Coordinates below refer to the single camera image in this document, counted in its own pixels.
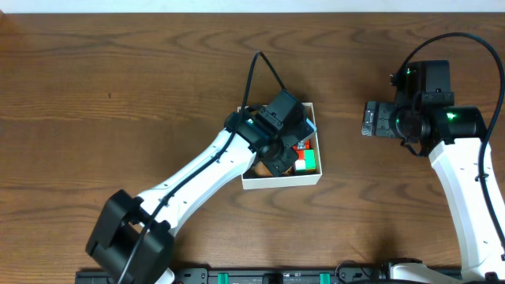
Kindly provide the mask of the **brown plush toy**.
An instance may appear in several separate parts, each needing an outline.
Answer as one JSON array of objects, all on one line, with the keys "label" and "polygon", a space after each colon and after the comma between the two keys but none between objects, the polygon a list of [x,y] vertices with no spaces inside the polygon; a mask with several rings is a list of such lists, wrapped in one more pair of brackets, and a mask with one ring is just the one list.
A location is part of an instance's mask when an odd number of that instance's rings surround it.
[{"label": "brown plush toy", "polygon": [[[273,178],[273,174],[270,170],[262,163],[258,162],[253,167],[254,173],[260,178]],[[293,174],[293,167],[290,167],[287,171],[285,171],[282,176],[291,176]]]}]

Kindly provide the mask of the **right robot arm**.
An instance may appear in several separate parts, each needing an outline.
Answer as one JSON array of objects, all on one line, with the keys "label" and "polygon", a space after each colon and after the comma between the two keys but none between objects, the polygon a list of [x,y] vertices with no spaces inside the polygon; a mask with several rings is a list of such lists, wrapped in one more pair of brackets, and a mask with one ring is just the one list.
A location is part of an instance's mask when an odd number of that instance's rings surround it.
[{"label": "right robot arm", "polygon": [[369,101],[361,132],[399,139],[417,157],[427,157],[437,174],[458,237],[463,282],[503,281],[504,251],[489,215],[504,224],[504,202],[492,169],[491,152],[478,155],[487,132],[475,106],[455,106],[446,60],[407,64],[391,78],[392,102]]}]

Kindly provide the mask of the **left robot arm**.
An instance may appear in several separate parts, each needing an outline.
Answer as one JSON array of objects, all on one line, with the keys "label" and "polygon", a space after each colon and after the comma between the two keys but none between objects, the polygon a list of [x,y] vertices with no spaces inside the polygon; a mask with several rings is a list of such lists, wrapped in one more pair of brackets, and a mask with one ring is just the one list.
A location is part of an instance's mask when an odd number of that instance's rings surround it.
[{"label": "left robot arm", "polygon": [[135,197],[124,190],[112,195],[86,253],[117,283],[174,282],[174,239],[189,217],[257,163],[281,176],[298,158],[295,145],[315,133],[305,105],[285,90],[266,106],[231,113],[212,143],[176,174]]}]

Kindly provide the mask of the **red toy fire truck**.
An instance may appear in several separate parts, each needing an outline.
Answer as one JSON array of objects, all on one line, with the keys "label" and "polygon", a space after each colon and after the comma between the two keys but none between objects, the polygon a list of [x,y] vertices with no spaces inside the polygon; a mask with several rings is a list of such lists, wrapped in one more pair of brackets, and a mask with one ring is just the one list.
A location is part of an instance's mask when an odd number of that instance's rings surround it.
[{"label": "red toy fire truck", "polygon": [[293,149],[295,151],[304,151],[304,150],[308,150],[310,149],[310,141],[309,140],[305,140],[305,141],[300,141],[298,142],[297,144],[295,144],[293,146]]}]

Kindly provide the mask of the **colourful puzzle cube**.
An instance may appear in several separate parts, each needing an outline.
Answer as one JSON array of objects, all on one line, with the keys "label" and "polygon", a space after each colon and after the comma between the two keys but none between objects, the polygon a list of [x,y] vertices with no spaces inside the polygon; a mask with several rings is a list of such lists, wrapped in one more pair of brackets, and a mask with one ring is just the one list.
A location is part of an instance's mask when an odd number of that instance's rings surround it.
[{"label": "colourful puzzle cube", "polygon": [[316,156],[313,149],[296,150],[298,159],[294,163],[296,174],[305,174],[316,170]]}]

